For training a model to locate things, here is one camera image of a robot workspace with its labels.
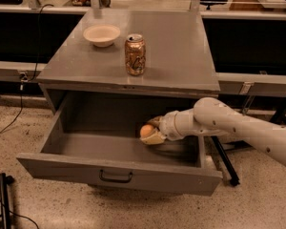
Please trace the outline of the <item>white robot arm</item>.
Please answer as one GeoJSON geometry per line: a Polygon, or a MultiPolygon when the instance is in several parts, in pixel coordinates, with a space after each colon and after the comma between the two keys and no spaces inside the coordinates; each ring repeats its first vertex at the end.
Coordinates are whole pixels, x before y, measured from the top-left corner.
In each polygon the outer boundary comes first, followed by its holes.
{"type": "Polygon", "coordinates": [[[204,97],[185,111],[149,120],[140,130],[147,145],[177,141],[186,136],[233,134],[286,167],[286,127],[240,114],[223,102],[204,97]]]}

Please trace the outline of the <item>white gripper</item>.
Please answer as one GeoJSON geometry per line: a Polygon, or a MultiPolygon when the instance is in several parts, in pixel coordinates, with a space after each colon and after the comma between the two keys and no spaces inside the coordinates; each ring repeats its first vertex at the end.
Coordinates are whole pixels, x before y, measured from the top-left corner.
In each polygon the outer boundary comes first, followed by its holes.
{"type": "Polygon", "coordinates": [[[163,116],[159,115],[147,121],[148,124],[153,125],[157,129],[153,129],[146,136],[141,137],[140,140],[146,145],[162,144],[167,138],[170,141],[180,139],[180,134],[175,127],[175,117],[178,111],[169,112],[163,116]]]}

